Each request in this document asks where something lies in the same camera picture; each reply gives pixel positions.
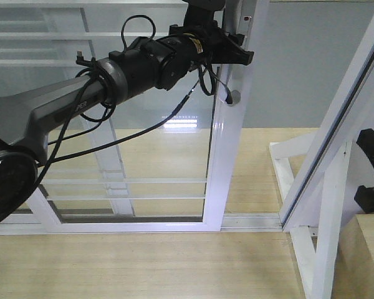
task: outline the light wood surface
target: light wood surface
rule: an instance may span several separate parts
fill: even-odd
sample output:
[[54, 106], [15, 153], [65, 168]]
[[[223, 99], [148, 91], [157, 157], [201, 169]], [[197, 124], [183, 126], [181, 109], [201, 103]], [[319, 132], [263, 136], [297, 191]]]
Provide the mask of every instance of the light wood surface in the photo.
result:
[[343, 229], [340, 252], [359, 299], [374, 299], [374, 215], [357, 215]]
[[[315, 128], [242, 129], [226, 212], [279, 212], [281, 200], [269, 143], [285, 141], [314, 130]], [[295, 174], [303, 158], [291, 159]]]
[[0, 236], [0, 298], [303, 299], [283, 233]]

